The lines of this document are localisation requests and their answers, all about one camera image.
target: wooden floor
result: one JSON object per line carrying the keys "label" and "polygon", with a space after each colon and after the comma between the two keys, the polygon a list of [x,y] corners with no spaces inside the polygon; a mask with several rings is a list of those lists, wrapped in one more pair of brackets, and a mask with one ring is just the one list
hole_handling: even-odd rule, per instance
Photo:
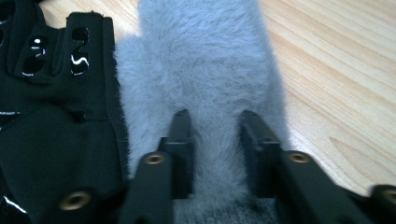
{"label": "wooden floor", "polygon": [[[48,24],[72,11],[138,34],[137,1],[48,0]],[[396,2],[261,0],[287,89],[291,141],[343,187],[396,185]]]}

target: gray fur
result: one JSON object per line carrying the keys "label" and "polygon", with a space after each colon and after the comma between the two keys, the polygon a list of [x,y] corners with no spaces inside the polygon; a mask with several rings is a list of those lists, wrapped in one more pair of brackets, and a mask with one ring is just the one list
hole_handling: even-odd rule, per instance
{"label": "gray fur", "polygon": [[274,223],[246,186],[237,118],[258,113],[289,149],[281,77],[256,0],[141,0],[141,36],[117,44],[129,167],[157,149],[173,115],[191,114],[194,194],[176,223]]}

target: wooden surface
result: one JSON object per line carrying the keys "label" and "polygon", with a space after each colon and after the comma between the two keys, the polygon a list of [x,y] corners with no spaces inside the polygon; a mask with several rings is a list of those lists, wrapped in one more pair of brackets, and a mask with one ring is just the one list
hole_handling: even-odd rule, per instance
{"label": "wooden surface", "polygon": [[[137,2],[48,0],[46,20],[72,11],[113,18],[116,40],[138,34]],[[291,141],[337,183],[361,194],[396,185],[396,2],[261,0],[287,89]]]}

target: wood grain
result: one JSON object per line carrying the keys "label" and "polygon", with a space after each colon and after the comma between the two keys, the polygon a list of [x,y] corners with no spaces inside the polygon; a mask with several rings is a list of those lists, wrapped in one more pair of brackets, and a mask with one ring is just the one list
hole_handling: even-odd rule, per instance
{"label": "wood grain", "polygon": [[[113,18],[116,40],[138,34],[137,1],[51,0],[48,24],[72,11]],[[339,185],[367,194],[396,185],[396,2],[261,0],[287,90],[295,148]]]}

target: fluffy gray fabric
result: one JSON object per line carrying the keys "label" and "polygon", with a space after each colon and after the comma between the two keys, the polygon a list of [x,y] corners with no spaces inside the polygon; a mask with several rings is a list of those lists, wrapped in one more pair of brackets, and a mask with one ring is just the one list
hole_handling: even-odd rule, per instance
{"label": "fluffy gray fabric", "polygon": [[117,44],[129,166],[191,113],[194,194],[175,201],[176,223],[274,223],[273,202],[246,185],[238,116],[258,113],[289,149],[283,89],[256,0],[141,0],[141,36]]}

